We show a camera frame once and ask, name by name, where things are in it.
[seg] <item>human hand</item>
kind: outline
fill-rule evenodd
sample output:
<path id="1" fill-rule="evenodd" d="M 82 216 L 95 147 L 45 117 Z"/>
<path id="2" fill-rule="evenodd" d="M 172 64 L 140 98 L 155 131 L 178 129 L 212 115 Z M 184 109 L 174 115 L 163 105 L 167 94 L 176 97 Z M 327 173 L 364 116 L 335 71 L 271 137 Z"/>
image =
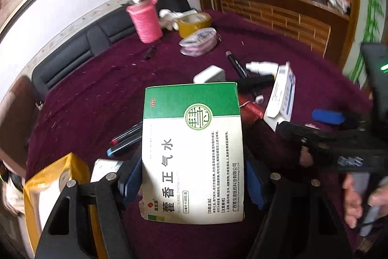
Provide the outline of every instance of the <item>human hand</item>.
<path id="1" fill-rule="evenodd" d="M 355 228 L 357 220 L 362 216 L 362 199 L 354 191 L 354 179 L 352 174 L 347 174 L 342 184 L 345 190 L 344 210 L 345 222 L 350 228 Z M 379 217 L 388 214 L 388 185 L 377 188 L 369 197 L 368 204 L 371 207 L 380 206 Z"/>

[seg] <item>table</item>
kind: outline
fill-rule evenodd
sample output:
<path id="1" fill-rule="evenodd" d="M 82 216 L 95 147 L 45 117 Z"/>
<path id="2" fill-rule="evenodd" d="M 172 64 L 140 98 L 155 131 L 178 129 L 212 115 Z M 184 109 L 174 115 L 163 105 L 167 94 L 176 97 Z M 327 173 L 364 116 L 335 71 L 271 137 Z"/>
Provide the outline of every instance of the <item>table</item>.
<path id="1" fill-rule="evenodd" d="M 52 89 L 32 133 L 27 179 L 69 152 L 91 165 L 97 158 L 107 158 L 110 140 L 142 120 L 145 87 L 192 83 L 194 75 L 212 64 L 226 71 L 227 80 L 236 79 L 226 51 L 243 63 L 290 62 L 296 76 L 294 123 L 327 128 L 312 120 L 315 108 L 369 111 L 367 98 L 330 62 L 310 52 L 308 46 L 243 21 L 235 14 L 209 13 L 222 42 L 205 56 L 182 55 L 180 37 L 175 32 L 164 35 L 155 44 L 156 56 L 144 61 L 150 44 L 141 43 L 135 34 L 114 44 Z M 264 91 L 265 100 L 270 92 L 271 88 Z M 298 165 L 299 148 L 279 139 L 263 121 L 244 137 L 253 154 L 270 168 L 292 174 Z M 338 175 L 319 173 L 317 177 L 342 214 Z M 176 225 L 143 220 L 137 203 L 133 203 L 123 213 L 123 224 L 140 259 L 244 258 L 262 217 L 249 198 L 245 199 L 244 210 L 245 220 L 240 223 Z M 347 233 L 355 244 L 354 231 L 347 228 Z"/>

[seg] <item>sofa backrest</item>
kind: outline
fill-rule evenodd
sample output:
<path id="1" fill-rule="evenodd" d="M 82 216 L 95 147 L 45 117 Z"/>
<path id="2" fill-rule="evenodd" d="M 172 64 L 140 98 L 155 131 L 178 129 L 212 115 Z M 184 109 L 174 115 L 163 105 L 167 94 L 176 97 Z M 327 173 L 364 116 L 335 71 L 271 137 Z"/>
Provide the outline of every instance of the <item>sofa backrest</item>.
<path id="1" fill-rule="evenodd" d="M 79 31 L 35 67 L 32 83 L 38 99 L 43 101 L 50 89 L 72 71 L 136 32 L 126 7 L 108 13 Z M 158 0 L 157 10 L 162 8 L 184 12 L 190 10 L 190 5 L 187 0 Z"/>

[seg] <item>pink basket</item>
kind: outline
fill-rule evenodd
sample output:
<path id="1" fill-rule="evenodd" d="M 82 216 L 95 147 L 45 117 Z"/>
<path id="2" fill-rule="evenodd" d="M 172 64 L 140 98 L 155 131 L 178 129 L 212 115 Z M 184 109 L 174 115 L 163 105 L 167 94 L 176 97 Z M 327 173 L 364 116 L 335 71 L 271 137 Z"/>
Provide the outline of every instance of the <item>pink basket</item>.
<path id="1" fill-rule="evenodd" d="M 145 0 L 140 4 L 127 7 L 127 12 L 130 14 L 140 41 L 143 43 L 154 42 L 163 36 L 155 8 L 157 2 L 158 0 Z"/>

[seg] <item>white bottle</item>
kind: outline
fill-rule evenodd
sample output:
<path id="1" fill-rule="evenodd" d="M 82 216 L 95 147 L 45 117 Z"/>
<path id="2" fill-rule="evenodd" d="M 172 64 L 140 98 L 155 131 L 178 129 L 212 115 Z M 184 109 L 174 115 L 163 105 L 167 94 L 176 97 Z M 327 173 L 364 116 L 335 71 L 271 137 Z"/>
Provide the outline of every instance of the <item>white bottle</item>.
<path id="1" fill-rule="evenodd" d="M 260 74 L 262 76 L 273 75 L 276 77 L 279 64 L 273 62 L 250 62 L 245 64 L 245 68 L 252 73 Z"/>

